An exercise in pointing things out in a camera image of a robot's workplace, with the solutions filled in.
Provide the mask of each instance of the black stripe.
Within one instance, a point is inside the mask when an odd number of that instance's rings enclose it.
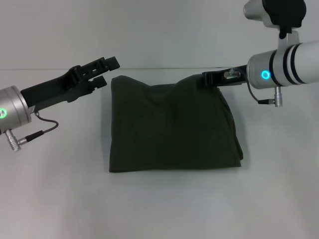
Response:
[[[285,76],[286,76],[287,80],[288,80],[291,84],[297,85],[297,83],[294,82],[293,79],[290,77],[290,75],[289,75],[289,73],[288,73],[288,67],[287,67],[287,58],[288,58],[289,51],[291,50],[292,47],[293,47],[293,45],[290,46],[290,47],[288,47],[288,48],[286,49],[286,51],[285,51],[284,60],[283,60],[283,67],[284,67],[284,73],[285,73]]]
[[[296,66],[295,66],[295,56],[296,56],[296,51],[297,51],[297,48],[301,45],[302,43],[299,43],[298,45],[296,45],[296,47],[293,49],[292,53],[291,53],[291,60],[290,60],[290,65],[291,65],[291,71],[293,72],[293,75],[295,77],[295,79],[301,83],[301,84],[306,84],[305,82],[303,82],[298,74],[297,74],[297,71],[296,71]]]
[[[273,54],[270,57],[270,61],[269,61],[269,71],[271,74],[271,79],[273,79],[273,82],[277,85],[277,86],[283,86],[282,84],[280,84],[274,74],[274,58],[275,58],[275,54],[277,53],[277,50],[273,52]]]

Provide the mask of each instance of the black cable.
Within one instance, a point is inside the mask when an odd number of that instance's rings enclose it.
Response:
[[[34,114],[35,114],[35,116],[37,116],[38,119],[41,120],[41,121],[50,122],[50,123],[55,123],[55,126],[54,126],[54,127],[43,131],[43,133],[49,133],[49,132],[51,132],[52,130],[58,128],[59,123],[58,123],[57,121],[51,120],[51,119],[49,119],[49,120],[48,120],[48,119],[44,119],[44,118],[42,118],[42,117],[40,116],[39,112],[35,112]]]
[[[254,93],[253,93],[252,90],[251,90],[250,83],[249,83],[249,81],[248,81],[248,78],[247,78],[246,73],[245,73],[243,70],[239,69],[239,68],[234,68],[234,70],[240,72],[240,74],[245,78],[245,80],[246,80],[246,82],[247,82],[247,85],[248,85],[249,93],[251,94],[251,96],[254,98],[255,101],[260,102],[260,100],[258,100],[258,99],[256,98],[256,96],[254,95]]]

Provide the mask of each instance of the silver connector plug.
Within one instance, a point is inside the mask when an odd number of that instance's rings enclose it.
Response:
[[[283,106],[283,95],[281,94],[281,88],[279,86],[275,88],[275,106]]]
[[[7,138],[8,138],[8,142],[12,148],[12,150],[14,152],[17,152],[19,150],[21,150],[21,147],[19,145],[19,141],[16,139],[16,137],[13,135],[11,129],[8,129],[6,132],[5,132]]]

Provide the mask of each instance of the black bracket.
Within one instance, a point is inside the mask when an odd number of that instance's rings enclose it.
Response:
[[[263,0],[263,7],[272,24],[279,26],[280,39],[291,34],[293,28],[301,27],[307,13],[304,0]]]
[[[103,76],[107,71],[120,67],[115,57],[100,58],[85,66],[72,67],[66,74],[51,81],[21,91],[27,105],[37,112],[57,103],[73,102],[79,97],[91,94],[96,88],[107,85]]]
[[[240,68],[242,71],[246,72],[247,65],[237,67]],[[197,86],[199,88],[215,88],[220,86],[234,86],[234,85],[241,85],[246,83],[247,80],[244,76],[240,75],[239,77],[234,77],[231,79],[227,79],[225,77],[225,73],[229,72],[230,69],[221,70],[221,71],[210,71],[210,72],[203,72],[203,77],[197,82]]]

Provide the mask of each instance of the white cylindrical housing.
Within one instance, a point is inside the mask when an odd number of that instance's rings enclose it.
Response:
[[[301,43],[251,57],[247,77],[256,89],[319,82],[319,41]]]
[[[319,82],[319,41],[303,43],[297,48],[295,68],[303,82]]]

